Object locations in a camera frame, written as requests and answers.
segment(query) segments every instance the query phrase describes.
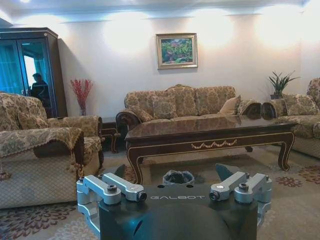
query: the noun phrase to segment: ceiling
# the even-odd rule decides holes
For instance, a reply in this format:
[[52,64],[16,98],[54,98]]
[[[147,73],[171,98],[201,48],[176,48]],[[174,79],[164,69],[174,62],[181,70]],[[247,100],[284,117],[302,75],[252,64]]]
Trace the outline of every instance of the ceiling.
[[0,0],[0,8],[10,14],[92,12],[115,10],[156,10],[197,7],[258,7],[299,4],[305,0]]
[[256,14],[274,5],[302,7],[309,0],[0,0],[0,26],[28,24],[34,15],[63,17],[65,22],[104,21],[106,14],[144,12],[152,18],[186,17],[190,11],[215,8],[231,15]]

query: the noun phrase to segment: landscape painting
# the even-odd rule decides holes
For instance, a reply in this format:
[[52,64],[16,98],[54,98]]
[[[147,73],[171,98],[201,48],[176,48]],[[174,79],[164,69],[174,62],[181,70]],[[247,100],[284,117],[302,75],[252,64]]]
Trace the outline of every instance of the landscape painting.
[[196,68],[197,34],[157,34],[158,69]]

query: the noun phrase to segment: black trash bag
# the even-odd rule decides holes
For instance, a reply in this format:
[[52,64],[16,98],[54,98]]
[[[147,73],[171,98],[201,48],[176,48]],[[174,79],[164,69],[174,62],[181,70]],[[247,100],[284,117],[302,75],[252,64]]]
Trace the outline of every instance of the black trash bag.
[[170,170],[163,176],[162,182],[164,185],[188,185],[195,182],[195,177],[189,171]]

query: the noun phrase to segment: person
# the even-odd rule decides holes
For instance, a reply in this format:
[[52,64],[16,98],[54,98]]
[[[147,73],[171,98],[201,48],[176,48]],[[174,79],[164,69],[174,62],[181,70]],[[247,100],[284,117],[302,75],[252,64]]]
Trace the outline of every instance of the person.
[[32,84],[30,89],[30,95],[37,99],[40,99],[44,107],[50,107],[50,96],[48,84],[42,79],[40,73],[36,72],[32,75],[35,83]]

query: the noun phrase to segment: sofa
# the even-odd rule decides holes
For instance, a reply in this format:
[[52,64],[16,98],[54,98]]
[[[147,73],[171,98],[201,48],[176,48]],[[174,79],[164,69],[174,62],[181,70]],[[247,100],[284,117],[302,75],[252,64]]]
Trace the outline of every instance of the sofa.
[[[175,117],[161,118],[154,112],[155,98],[171,97],[175,100]],[[207,119],[222,116],[219,113],[225,102],[236,97],[233,86],[213,86],[194,88],[177,84],[166,90],[133,91],[124,99],[125,109],[116,116],[117,125],[126,125],[132,130],[140,124],[168,121]],[[252,118],[261,115],[261,104],[252,99],[241,100],[236,115],[248,115]]]
[[39,99],[0,93],[0,209],[70,202],[102,165],[99,116],[47,119]]
[[275,119],[276,123],[296,123],[292,129],[295,135],[292,148],[320,158],[320,78],[311,80],[306,95],[296,94],[296,98],[301,100],[297,102],[293,112],[288,111],[288,102],[281,98],[265,102],[262,105],[262,115],[264,118]]

